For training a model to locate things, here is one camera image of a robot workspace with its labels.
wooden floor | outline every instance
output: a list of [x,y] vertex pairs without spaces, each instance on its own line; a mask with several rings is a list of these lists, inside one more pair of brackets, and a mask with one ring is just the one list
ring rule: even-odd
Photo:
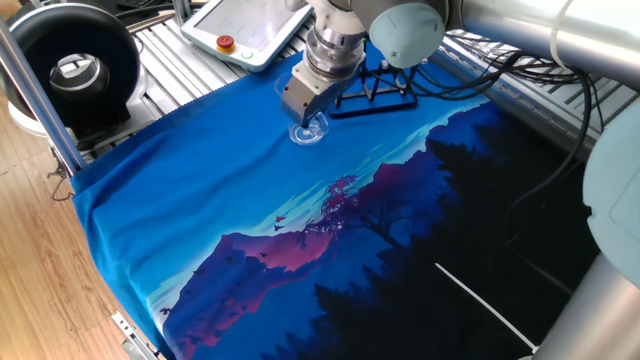
[[0,359],[128,359],[110,318],[123,311],[73,204],[51,199],[55,169],[46,140],[20,130],[0,95]]

red emergency stop button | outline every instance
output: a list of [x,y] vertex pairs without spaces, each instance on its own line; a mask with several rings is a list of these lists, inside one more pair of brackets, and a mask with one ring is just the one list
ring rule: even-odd
[[218,45],[218,51],[225,54],[232,53],[233,50],[236,49],[235,40],[233,40],[233,38],[229,35],[222,35],[218,37],[216,44]]

white wire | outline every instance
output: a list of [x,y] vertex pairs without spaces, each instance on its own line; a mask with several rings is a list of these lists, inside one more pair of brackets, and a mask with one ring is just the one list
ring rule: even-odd
[[560,31],[560,26],[562,25],[562,22],[564,21],[564,18],[567,15],[567,11],[569,10],[569,7],[572,3],[573,0],[567,0],[562,9],[560,9],[560,12],[556,16],[556,21],[553,24],[553,29],[551,29],[551,41],[549,42],[549,50],[551,50],[551,57],[553,58],[553,61],[558,63],[558,65],[560,65],[560,67],[562,67],[563,69],[566,69],[567,67],[564,66],[564,63],[558,55],[558,31]]
[[526,336],[524,336],[518,329],[516,329],[516,327],[513,326],[507,319],[505,319],[504,316],[500,315],[500,313],[496,311],[496,309],[494,309],[491,305],[489,305],[489,303],[484,301],[480,296],[478,296],[478,294],[473,292],[473,290],[469,289],[469,287],[467,287],[467,285],[465,285],[462,281],[458,280],[455,276],[453,276],[450,272],[448,272],[447,269],[445,269],[442,265],[438,263],[435,263],[435,264],[438,267],[438,269],[440,269],[440,271],[442,271],[445,275],[447,275],[451,280],[453,280],[453,282],[455,282],[458,286],[460,286],[464,291],[469,293],[469,295],[471,295],[480,304],[482,304],[482,306],[484,306],[495,317],[497,317],[498,320],[500,320],[506,327],[509,328],[509,330],[511,330],[517,337],[519,337],[520,340],[522,340],[522,342],[527,344],[527,346],[531,348],[531,352],[535,354],[535,352],[538,350],[538,346],[534,345],[531,342],[531,340],[527,339]]

touchscreen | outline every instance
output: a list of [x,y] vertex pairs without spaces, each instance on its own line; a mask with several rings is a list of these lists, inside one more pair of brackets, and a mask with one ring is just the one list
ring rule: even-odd
[[264,51],[293,15],[283,0],[223,0],[195,27]]

black circular device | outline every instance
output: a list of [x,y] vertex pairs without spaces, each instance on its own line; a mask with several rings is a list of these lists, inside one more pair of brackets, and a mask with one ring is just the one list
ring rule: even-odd
[[[66,127],[83,136],[129,118],[126,102],[140,71],[136,44],[113,15],[87,3],[28,12],[11,27],[36,77]],[[11,103],[34,118],[4,69]]]

